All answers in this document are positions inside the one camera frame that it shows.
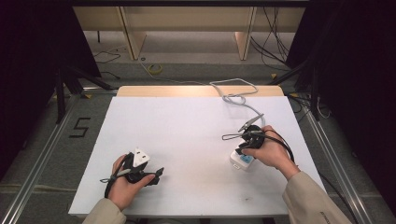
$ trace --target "white tabletop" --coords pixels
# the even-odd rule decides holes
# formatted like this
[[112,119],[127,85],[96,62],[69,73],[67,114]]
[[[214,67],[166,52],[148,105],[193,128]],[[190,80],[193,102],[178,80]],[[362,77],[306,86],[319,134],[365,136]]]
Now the white tabletop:
[[[322,187],[287,97],[249,97],[289,143],[300,169]],[[241,139],[221,137],[256,116],[220,97],[114,97],[69,214],[87,216],[103,198],[113,162],[136,147],[150,155],[146,172],[164,167],[159,185],[139,191],[131,217],[271,217],[286,215],[285,177],[254,161],[236,170],[230,155]]]

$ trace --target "floor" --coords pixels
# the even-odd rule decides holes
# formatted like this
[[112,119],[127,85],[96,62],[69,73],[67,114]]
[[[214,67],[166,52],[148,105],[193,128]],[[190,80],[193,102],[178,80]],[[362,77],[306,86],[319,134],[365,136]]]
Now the floor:
[[[100,43],[97,41],[96,32],[86,32],[92,53],[98,62],[98,67],[103,73],[103,81],[113,86],[120,85],[181,85],[169,81],[199,81],[222,80],[230,77],[241,77],[257,84],[264,85],[271,80],[271,75],[281,76],[286,69],[278,61],[265,59],[262,55],[250,48],[246,61],[240,61],[237,47],[232,33],[148,33],[139,60],[131,61],[124,47],[122,33],[101,32]],[[254,38],[263,43],[268,34],[257,33]],[[293,39],[293,34],[281,34],[282,41],[288,48]],[[278,53],[275,40],[272,38],[266,48],[276,56]],[[150,77],[143,69],[143,65],[161,64],[163,73],[160,78]],[[280,86],[284,92],[293,91],[292,78]],[[96,86],[81,80],[87,88],[86,95],[82,98],[67,95],[70,116],[64,120],[64,126],[55,125],[57,119],[56,98],[49,100],[47,108],[29,137],[25,150],[21,151],[18,158],[0,182],[0,215],[7,213],[7,209],[18,196],[26,179],[35,171],[35,162],[42,158],[43,152],[48,151],[43,167],[37,174],[37,181],[29,197],[21,205],[21,213],[17,215],[18,223],[80,223],[81,220],[69,216],[68,208],[73,201],[79,180],[84,172],[88,159],[91,156],[92,146],[99,134],[101,125],[106,115],[106,109],[115,95],[115,92],[97,90]],[[359,160],[353,156],[342,131],[336,120],[329,116],[325,118],[328,110],[323,109],[319,123],[311,120],[309,112],[302,109],[296,102],[290,100],[291,106],[296,111],[295,116],[299,121],[305,141],[309,147],[313,160],[320,172],[335,185],[338,190],[343,189],[343,184],[334,172],[333,165],[329,162],[329,154],[325,146],[317,138],[313,127],[321,127],[331,143],[331,151],[340,161],[352,188],[357,192],[359,202],[366,211],[366,223],[396,223],[395,216],[389,211],[381,195],[375,188],[370,178],[364,172]],[[84,138],[70,138],[70,135],[79,134],[74,130],[78,118],[80,125],[89,127]],[[55,140],[51,145],[49,139]],[[353,217],[343,204],[335,190],[323,180],[330,197],[336,202],[343,212],[353,222]],[[151,223],[196,223],[196,219],[157,220]],[[286,216],[275,217],[276,224],[289,223]],[[212,219],[211,223],[262,223],[261,219]]]

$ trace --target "person's right hand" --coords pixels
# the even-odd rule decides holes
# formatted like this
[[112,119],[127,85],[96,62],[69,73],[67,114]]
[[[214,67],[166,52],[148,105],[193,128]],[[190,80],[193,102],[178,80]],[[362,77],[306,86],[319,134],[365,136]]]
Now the person's right hand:
[[[265,135],[282,141],[282,139],[274,133],[275,130],[270,125],[262,127],[262,131]],[[267,166],[275,167],[288,180],[300,172],[297,165],[290,159],[287,150],[279,143],[269,138],[264,139],[264,143],[260,148],[245,148],[242,150],[242,153],[253,156]]]

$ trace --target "sleeve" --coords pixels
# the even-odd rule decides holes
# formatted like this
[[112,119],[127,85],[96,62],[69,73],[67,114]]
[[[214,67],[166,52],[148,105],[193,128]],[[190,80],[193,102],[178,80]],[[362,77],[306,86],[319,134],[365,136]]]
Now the sleeve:
[[304,172],[289,180],[283,200],[292,224],[350,223],[329,195]]
[[123,224],[126,216],[109,199],[101,199],[84,220],[84,224]]

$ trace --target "gray floor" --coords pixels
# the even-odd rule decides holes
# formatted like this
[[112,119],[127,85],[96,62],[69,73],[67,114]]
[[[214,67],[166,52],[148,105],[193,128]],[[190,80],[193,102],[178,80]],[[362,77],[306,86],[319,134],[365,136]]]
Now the gray floor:
[[[117,52],[120,57],[111,63],[99,63],[102,72],[111,72],[120,77],[115,79],[110,74],[103,74],[103,80],[113,86],[122,85],[182,85],[180,83],[156,80],[150,77],[140,63],[148,65],[161,63],[163,72],[158,76],[177,81],[199,81],[208,83],[212,80],[223,80],[241,77],[256,85],[263,85],[271,80],[271,74],[282,75],[278,71],[266,67],[262,63],[261,55],[250,49],[246,61],[240,61],[236,45],[231,33],[152,33],[148,34],[141,58],[145,61],[131,61],[123,45],[120,33],[102,33],[101,42],[96,42],[96,33],[86,33],[92,47],[92,52],[100,51]],[[255,34],[257,39],[263,39],[265,34]],[[292,35],[282,35],[288,44]],[[268,48],[276,52],[274,43]],[[110,60],[112,55],[100,55],[97,61]],[[267,60],[269,64],[282,67],[274,61]],[[294,79],[282,83],[284,92],[293,91]],[[89,82],[82,80],[86,87],[94,87]],[[101,125],[106,115],[106,110],[114,93],[90,92],[90,97],[78,99],[73,113],[66,123],[63,134],[52,152],[44,170],[38,179],[36,188],[25,205],[18,223],[79,223],[76,217],[67,214],[73,201],[93,145],[99,134]],[[299,109],[299,105],[290,101],[291,106]],[[55,128],[57,116],[56,99],[49,100],[47,108],[37,123],[35,130],[29,137],[26,149],[21,151],[18,158],[9,168],[6,176],[0,182],[0,214],[3,216],[9,204],[16,196],[19,187],[29,175],[47,144],[52,130]],[[332,168],[323,153],[323,149],[315,136],[305,112],[295,114],[304,135],[311,155],[318,170],[325,174],[338,188],[339,184]],[[91,118],[83,120],[80,125],[89,127],[84,138],[70,138],[72,134],[80,134],[74,130],[78,118]],[[389,211],[381,195],[375,188],[370,178],[364,172],[359,160],[352,156],[351,149],[337,122],[332,117],[321,119],[320,124],[329,136],[334,150],[343,164],[348,177],[359,196],[362,198],[367,213],[373,223],[396,223],[396,218]],[[352,220],[346,206],[341,202],[335,191],[323,181],[331,198],[339,205],[345,214]],[[276,223],[289,223],[287,217],[276,217]],[[257,219],[236,219],[234,223],[254,223]],[[214,220],[216,223],[232,223],[230,220]]]

